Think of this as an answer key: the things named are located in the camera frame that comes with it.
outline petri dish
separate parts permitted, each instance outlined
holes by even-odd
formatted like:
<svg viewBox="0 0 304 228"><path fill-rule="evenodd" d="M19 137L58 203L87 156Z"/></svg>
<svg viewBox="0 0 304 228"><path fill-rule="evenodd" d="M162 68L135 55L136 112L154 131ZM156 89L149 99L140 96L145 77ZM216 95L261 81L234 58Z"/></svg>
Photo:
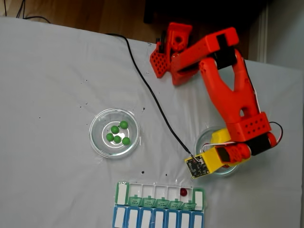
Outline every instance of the petri dish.
<svg viewBox="0 0 304 228"><path fill-rule="evenodd" d="M123 145L122 141L109 142L106 138L111 133L112 126L119 126L125 120L129 125L127 129L119 128L118 135L123 139L128 137L129 145ZM130 154L137 146L140 139L140 127L133 114L119 108L110 108L99 113L92 121L89 129L89 137L94 150L106 158L121 158Z"/></svg>
<svg viewBox="0 0 304 228"><path fill-rule="evenodd" d="M195 155L203 153L202 147L205 143L210 143L211 138L212 138L212 133L214 133L220 129L223 129L223 128L224 127L210 127L210 128L207 128L206 130L204 130L201 134L199 134L198 138L196 139L196 141L194 143ZM234 173L237 169L238 169L238 165L231 166L229 168L221 167L218 170L216 170L215 172L213 172L213 174L218 175L218 176L228 176L228 175L231 175L232 173Z"/></svg>

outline screw hole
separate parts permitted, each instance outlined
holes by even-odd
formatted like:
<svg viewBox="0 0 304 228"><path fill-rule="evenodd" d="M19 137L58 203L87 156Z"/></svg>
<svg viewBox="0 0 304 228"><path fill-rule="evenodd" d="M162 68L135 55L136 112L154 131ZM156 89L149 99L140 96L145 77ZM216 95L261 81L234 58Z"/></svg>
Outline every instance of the screw hole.
<svg viewBox="0 0 304 228"><path fill-rule="evenodd" d="M176 41L176 43L181 43L181 41L182 41L182 39L181 39L181 37L175 37L175 41Z"/></svg>

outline green bead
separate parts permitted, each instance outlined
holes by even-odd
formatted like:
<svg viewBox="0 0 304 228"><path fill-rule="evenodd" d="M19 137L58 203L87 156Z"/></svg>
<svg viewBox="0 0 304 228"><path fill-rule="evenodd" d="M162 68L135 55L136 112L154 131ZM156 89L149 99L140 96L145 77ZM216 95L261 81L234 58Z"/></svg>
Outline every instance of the green bead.
<svg viewBox="0 0 304 228"><path fill-rule="evenodd" d="M106 135L106 139L107 139L109 142L113 141L113 140L114 140L113 134L112 134L112 133L107 134L107 135Z"/></svg>
<svg viewBox="0 0 304 228"><path fill-rule="evenodd" d="M128 123L125 120L121 121L119 125L122 129L128 128Z"/></svg>
<svg viewBox="0 0 304 228"><path fill-rule="evenodd" d="M128 137L123 138L123 145L129 145L130 144L130 139Z"/></svg>
<svg viewBox="0 0 304 228"><path fill-rule="evenodd" d="M121 142L121 137L119 137L118 135L114 137L114 142L115 143L120 143Z"/></svg>
<svg viewBox="0 0 304 228"><path fill-rule="evenodd" d="M111 127L111 132L113 134L117 134L117 133L119 133L119 128L117 126L113 126L113 127Z"/></svg>

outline red ball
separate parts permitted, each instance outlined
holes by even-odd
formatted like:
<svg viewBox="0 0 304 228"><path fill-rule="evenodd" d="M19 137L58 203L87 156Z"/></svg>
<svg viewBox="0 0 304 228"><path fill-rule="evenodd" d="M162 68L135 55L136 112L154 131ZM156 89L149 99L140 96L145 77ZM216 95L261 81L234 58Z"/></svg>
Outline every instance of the red ball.
<svg viewBox="0 0 304 228"><path fill-rule="evenodd" d="M184 189L184 188L181 188L181 189L180 189L180 195L181 195L181 196L186 196L187 194L188 194L188 192L187 192L186 189Z"/></svg>

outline white sheet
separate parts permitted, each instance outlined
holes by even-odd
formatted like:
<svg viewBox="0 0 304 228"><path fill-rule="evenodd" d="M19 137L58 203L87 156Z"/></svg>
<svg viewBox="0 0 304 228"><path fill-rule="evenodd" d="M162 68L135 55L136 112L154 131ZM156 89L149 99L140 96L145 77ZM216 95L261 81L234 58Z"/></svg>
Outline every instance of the white sheet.
<svg viewBox="0 0 304 228"><path fill-rule="evenodd" d="M282 142L233 176L191 181L183 161L188 155L165 125L122 39L0 18L0 41L0 227L111 227L121 180L204 187L206 228L300 226L301 72L247 61L261 109L284 127ZM173 129L191 150L201 131L223 125L199 75L174 87L170 74L157 79L149 65L155 45L130 44ZM229 76L227 69L222 73ZM92 119L110 107L133 112L141 126L141 144L122 160L99 156L89 142Z"/></svg>

